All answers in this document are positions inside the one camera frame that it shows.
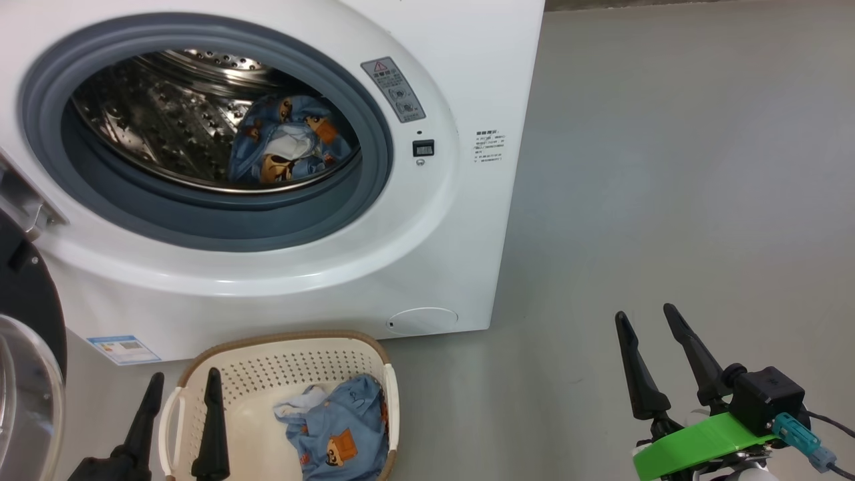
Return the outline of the grey warning sticker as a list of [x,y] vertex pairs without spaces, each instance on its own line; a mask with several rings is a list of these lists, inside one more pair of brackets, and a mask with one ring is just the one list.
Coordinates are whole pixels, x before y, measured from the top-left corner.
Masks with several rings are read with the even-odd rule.
[[421,102],[393,58],[373,59],[360,66],[388,101],[398,121],[409,123],[425,119]]

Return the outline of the round white filter cover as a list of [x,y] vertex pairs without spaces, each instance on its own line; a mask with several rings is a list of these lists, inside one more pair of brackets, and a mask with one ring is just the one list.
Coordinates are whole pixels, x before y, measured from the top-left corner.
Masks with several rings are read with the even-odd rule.
[[437,335],[452,332],[458,314],[445,308],[422,307],[397,313],[387,320],[387,330],[399,336]]

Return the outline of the cream perforated laundry basket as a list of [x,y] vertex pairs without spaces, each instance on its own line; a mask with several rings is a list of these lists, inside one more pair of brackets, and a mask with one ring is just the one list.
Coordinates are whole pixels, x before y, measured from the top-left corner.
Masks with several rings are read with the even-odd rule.
[[296,448],[274,406],[317,385],[332,391],[356,375],[381,387],[388,455],[377,481],[391,481],[397,460],[400,402],[387,351],[356,331],[308,331],[257,336],[208,348],[169,395],[158,428],[163,481],[196,481],[190,469],[202,450],[208,374],[222,381],[222,413],[230,475],[225,481],[301,481]]

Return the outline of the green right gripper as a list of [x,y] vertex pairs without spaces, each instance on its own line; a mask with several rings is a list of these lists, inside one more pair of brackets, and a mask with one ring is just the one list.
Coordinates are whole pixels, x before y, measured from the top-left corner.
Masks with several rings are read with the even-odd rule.
[[[726,408],[724,397],[729,395],[729,389],[721,382],[723,369],[678,308],[665,303],[663,313],[692,369],[697,401],[703,407]],[[665,416],[671,409],[671,402],[653,381],[639,353],[639,340],[629,318],[618,311],[615,323],[633,417],[654,420]],[[736,451],[764,445],[775,438],[773,434],[755,435],[730,413],[718,414],[636,448],[633,465],[639,481],[656,481]]]

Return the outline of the white front-load washing machine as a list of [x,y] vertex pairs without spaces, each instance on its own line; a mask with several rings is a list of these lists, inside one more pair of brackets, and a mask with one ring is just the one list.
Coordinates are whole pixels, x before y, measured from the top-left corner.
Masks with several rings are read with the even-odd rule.
[[[355,76],[393,134],[393,170],[369,210],[289,249],[183,249],[104,221],[60,188],[23,131],[34,61],[74,31],[146,13],[202,13],[287,34]],[[395,335],[387,320],[455,311],[452,332],[490,325],[544,0],[0,0],[0,207],[56,286],[68,331],[133,335],[162,361],[220,342],[309,329]],[[366,61],[391,57],[425,119],[401,123]],[[477,131],[506,136],[472,159]],[[436,141],[416,158],[414,140]]]

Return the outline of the stainless steel washing machine drum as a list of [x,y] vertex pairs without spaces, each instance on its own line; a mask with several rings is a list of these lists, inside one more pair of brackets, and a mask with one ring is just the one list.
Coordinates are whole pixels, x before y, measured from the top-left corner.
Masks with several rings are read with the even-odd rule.
[[[344,128],[355,153],[320,176],[280,186],[227,179],[233,137],[248,108],[265,96],[312,96]],[[156,51],[95,72],[71,102],[100,140],[126,164],[167,182],[217,194],[282,194],[333,177],[361,157],[351,123],[333,102],[296,77],[233,53]]]

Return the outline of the small printed text label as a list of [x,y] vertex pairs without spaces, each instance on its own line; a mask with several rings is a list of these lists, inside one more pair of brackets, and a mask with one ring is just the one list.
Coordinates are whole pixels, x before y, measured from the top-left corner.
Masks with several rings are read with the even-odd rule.
[[474,136],[472,159],[474,162],[500,161],[505,153],[506,136],[498,129],[477,131]]

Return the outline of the blue cartoon print garment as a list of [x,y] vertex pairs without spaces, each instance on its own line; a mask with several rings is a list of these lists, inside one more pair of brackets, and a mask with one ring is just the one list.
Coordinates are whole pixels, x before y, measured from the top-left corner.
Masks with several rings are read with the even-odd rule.
[[323,101],[269,95],[251,104],[239,122],[227,179],[256,186],[302,182],[343,165],[354,153],[344,128]]
[[303,481],[379,481],[389,451],[381,384],[361,374],[331,391],[312,385],[273,407]]

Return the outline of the black round glass washer door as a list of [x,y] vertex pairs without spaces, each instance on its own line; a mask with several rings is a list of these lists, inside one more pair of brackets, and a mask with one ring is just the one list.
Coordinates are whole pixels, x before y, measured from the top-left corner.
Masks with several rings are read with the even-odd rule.
[[53,481],[66,365],[51,275],[27,235],[0,211],[0,481]]

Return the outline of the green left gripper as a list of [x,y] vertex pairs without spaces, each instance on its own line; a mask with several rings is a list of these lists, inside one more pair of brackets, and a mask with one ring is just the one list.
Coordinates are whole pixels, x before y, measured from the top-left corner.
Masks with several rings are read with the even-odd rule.
[[[124,442],[109,458],[88,457],[67,481],[152,481],[149,469],[154,422],[161,411],[164,375],[156,372],[134,415]],[[192,463],[196,481],[225,481],[230,477],[222,376],[210,368],[204,393],[207,408],[198,457]]]

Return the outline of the blue energy label sticker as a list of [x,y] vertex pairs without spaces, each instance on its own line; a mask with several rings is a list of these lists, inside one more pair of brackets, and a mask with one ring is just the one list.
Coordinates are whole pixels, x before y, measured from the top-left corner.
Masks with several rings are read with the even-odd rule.
[[159,363],[161,358],[133,335],[90,337],[86,341],[116,365]]

